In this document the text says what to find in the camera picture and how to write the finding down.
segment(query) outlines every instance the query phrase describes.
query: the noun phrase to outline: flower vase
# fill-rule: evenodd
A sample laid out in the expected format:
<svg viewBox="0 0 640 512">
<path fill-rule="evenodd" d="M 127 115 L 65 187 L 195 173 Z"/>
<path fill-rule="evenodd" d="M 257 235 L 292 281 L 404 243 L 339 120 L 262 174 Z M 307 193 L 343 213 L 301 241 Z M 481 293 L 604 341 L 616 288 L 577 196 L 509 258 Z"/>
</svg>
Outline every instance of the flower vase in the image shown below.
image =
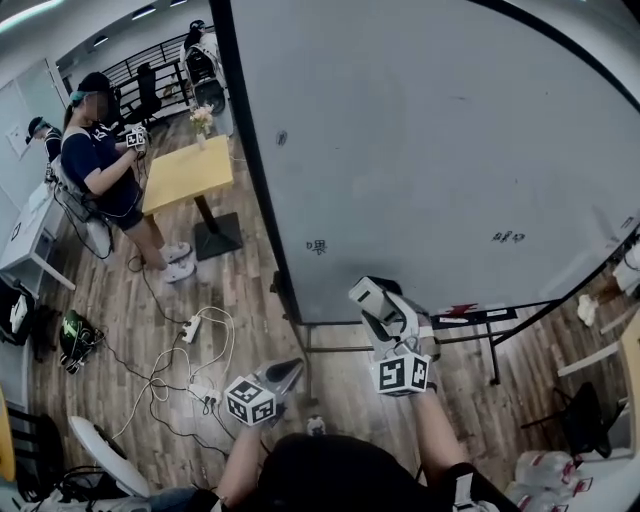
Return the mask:
<svg viewBox="0 0 640 512">
<path fill-rule="evenodd" d="M 204 133 L 196 134 L 196 139 L 198 140 L 198 146 L 200 146 L 200 151 L 204 151 L 206 148 L 204 143 L 207 140 L 204 138 Z"/>
</svg>

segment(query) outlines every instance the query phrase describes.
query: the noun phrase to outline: whiteboard frame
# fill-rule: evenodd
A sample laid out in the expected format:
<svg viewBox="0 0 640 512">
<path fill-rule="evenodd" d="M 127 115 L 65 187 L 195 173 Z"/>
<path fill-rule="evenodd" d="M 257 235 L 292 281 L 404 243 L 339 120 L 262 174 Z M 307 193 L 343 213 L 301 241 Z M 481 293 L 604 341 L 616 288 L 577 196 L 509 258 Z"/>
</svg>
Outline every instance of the whiteboard frame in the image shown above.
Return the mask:
<svg viewBox="0 0 640 512">
<path fill-rule="evenodd" d="M 479 6 L 491 9 L 504 16 L 522 23 L 529 28 L 536 30 L 537 32 L 545 35 L 556 44 L 564 47 L 570 51 L 576 57 L 581 59 L 593 70 L 600 74 L 610 85 L 612 85 L 640 114 L 640 102 L 636 97 L 627 89 L 627 87 L 598 59 L 596 59 L 591 53 L 583 48 L 578 42 L 571 39 L 569 36 L 553 27 L 546 21 L 536 17 L 535 15 L 525 11 L 524 9 L 515 6 L 511 3 L 507 3 L 503 0 L 466 0 L 470 3 L 477 4 Z M 277 291 L 283 302 L 285 312 L 289 317 L 289 320 L 296 325 L 337 325 L 337 322 L 314 322 L 305 323 L 301 320 L 300 310 L 298 302 L 296 300 L 296 293 L 293 287 L 289 266 L 280 237 L 276 216 L 271 201 L 269 187 L 267 184 L 266 175 L 264 172 L 264 166 L 260 154 L 260 148 L 256 136 L 253 117 L 251 114 L 251 107 L 249 104 L 248 93 L 244 80 L 244 74 L 242 70 L 242 64 L 240 59 L 240 52 L 238 48 L 238 42 L 236 39 L 236 32 L 233 20 L 233 12 L 231 7 L 231 0 L 210 0 L 211 11 L 213 14 L 214 26 L 216 27 L 216 35 L 218 38 L 218 44 L 220 48 L 220 54 L 225 66 L 225 75 L 227 80 L 227 86 L 233 102 L 233 109 L 235 113 L 236 122 L 238 125 L 238 131 L 245 150 L 245 156 L 247 160 L 247 166 L 251 179 L 254 185 L 255 193 L 260 206 L 260 211 L 265 222 L 267 235 L 271 242 L 276 263 L 279 268 L 279 276 L 277 286 L 273 291 Z M 477 338 L 489 338 L 491 340 L 491 346 L 494 348 L 496 345 L 506 341 L 506 339 L 514 336 L 518 332 L 522 331 L 529 325 L 535 323 L 540 318 L 551 312 L 553 309 L 562 304 L 565 300 L 575 294 L 580 288 L 591 281 L 596 275 L 598 275 L 605 267 L 608 260 L 602 262 L 594 271 L 588 275 L 578 286 L 572 289 L 564 297 L 554 299 L 548 302 L 536 303 L 536 304 L 523 304 L 521 306 L 515 306 L 507 309 L 520 309 L 524 307 L 531 307 L 535 305 L 543 305 L 536 314 L 528 318 L 520 325 L 509 331 L 508 333 L 501 334 L 500 337 L 494 339 L 491 332 L 486 335 L 478 335 Z M 358 322 L 340 322 L 344 324 L 354 324 Z M 455 339 L 446 340 L 446 342 L 455 342 Z"/>
</svg>

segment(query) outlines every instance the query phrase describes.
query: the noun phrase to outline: ponytail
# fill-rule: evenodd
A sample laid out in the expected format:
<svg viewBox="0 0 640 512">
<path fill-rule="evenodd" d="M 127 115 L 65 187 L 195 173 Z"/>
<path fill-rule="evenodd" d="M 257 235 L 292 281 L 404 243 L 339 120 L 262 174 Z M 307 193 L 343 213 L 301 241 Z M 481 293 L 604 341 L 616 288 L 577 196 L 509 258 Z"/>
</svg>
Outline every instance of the ponytail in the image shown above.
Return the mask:
<svg viewBox="0 0 640 512">
<path fill-rule="evenodd" d="M 184 40 L 184 50 L 187 51 L 194 44 L 198 44 L 200 42 L 200 38 L 202 37 L 202 33 L 198 28 L 192 28 L 189 30 L 189 34 L 187 38 Z"/>
<path fill-rule="evenodd" d="M 64 125 L 62 131 L 67 131 L 67 127 L 69 126 L 69 121 L 71 121 L 71 116 L 73 115 L 73 103 L 69 103 L 67 110 L 64 113 Z"/>
</svg>

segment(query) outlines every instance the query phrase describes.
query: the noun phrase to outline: power strip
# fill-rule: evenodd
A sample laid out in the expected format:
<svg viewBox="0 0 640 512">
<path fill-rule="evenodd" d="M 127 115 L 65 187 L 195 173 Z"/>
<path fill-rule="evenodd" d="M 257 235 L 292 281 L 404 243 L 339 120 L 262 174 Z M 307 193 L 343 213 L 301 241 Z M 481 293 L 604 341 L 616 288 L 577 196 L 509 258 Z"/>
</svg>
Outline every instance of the power strip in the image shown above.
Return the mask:
<svg viewBox="0 0 640 512">
<path fill-rule="evenodd" d="M 182 340 L 187 343 L 193 343 L 193 338 L 198 332 L 198 327 L 200 327 L 200 322 L 202 318 L 198 315 L 192 316 L 188 322 L 182 324 L 182 331 L 184 334 L 182 335 Z"/>
<path fill-rule="evenodd" d="M 189 384 L 189 391 L 192 393 L 191 398 L 194 400 L 205 400 L 207 397 L 211 404 L 218 404 L 222 400 L 220 391 L 199 384 Z"/>
</svg>

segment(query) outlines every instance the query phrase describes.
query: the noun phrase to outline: railing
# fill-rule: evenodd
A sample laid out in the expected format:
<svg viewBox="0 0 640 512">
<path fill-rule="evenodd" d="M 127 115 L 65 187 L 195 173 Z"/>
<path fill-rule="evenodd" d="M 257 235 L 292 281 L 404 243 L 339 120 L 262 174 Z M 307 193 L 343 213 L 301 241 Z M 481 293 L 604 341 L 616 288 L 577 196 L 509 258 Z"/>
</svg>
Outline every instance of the railing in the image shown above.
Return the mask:
<svg viewBox="0 0 640 512">
<path fill-rule="evenodd" d="M 122 93 L 120 100 L 122 115 L 126 116 L 133 112 L 140 103 L 137 70 L 140 65 L 145 63 L 149 64 L 151 69 L 156 72 L 156 93 L 162 100 L 162 108 L 178 103 L 189 105 L 189 99 L 192 96 L 185 86 L 186 77 L 184 77 L 179 65 L 180 48 L 186 37 L 187 34 L 183 34 L 163 41 L 102 72 Z"/>
</svg>

